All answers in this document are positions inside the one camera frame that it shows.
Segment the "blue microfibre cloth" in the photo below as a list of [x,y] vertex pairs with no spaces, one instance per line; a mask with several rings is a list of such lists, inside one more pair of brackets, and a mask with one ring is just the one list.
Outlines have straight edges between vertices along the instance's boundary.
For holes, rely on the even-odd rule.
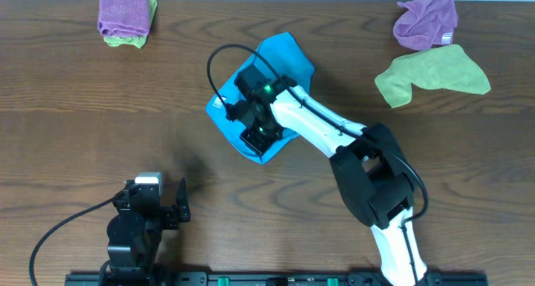
[[[257,67],[261,73],[268,77],[273,77],[273,73],[268,68],[273,66],[278,74],[288,76],[297,81],[305,91],[310,91],[311,80],[315,71],[313,64],[298,46],[292,34],[285,32],[273,35],[264,39],[258,46],[257,52],[263,56],[267,62],[264,63],[257,56],[251,55],[239,67],[245,69],[252,64]],[[243,100],[243,95],[239,92],[234,84],[237,73],[233,73],[223,86],[219,89],[221,98],[213,95],[206,105],[206,113],[213,121],[218,130],[223,134],[228,142],[247,159],[264,165],[268,163],[286,144],[293,139],[298,138],[299,134],[293,130],[286,129],[282,133],[282,138],[273,143],[267,151],[259,156],[253,149],[249,148],[246,143],[240,139],[240,134],[246,129],[246,126],[238,120],[227,120],[227,113],[222,103],[227,102],[229,105],[236,104]]]

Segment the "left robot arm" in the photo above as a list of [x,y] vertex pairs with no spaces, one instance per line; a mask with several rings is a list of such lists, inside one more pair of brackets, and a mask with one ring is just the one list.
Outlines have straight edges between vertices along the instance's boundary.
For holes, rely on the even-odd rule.
[[118,215],[107,226],[109,260],[99,271],[99,285],[162,285],[166,275],[155,267],[155,259],[165,230],[176,230],[191,220],[182,179],[175,203],[161,205],[162,175],[143,172],[125,187],[112,203]]

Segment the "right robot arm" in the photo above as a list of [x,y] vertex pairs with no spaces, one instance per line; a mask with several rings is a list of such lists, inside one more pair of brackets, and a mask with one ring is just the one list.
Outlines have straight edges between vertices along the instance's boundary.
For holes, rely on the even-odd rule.
[[381,273],[392,285],[422,285],[427,267],[415,240],[414,192],[425,185],[405,159],[393,133],[335,114],[293,79],[267,77],[254,65],[237,74],[243,100],[231,106],[244,124],[240,138],[259,156],[290,129],[325,154],[345,206],[370,227],[380,252]]

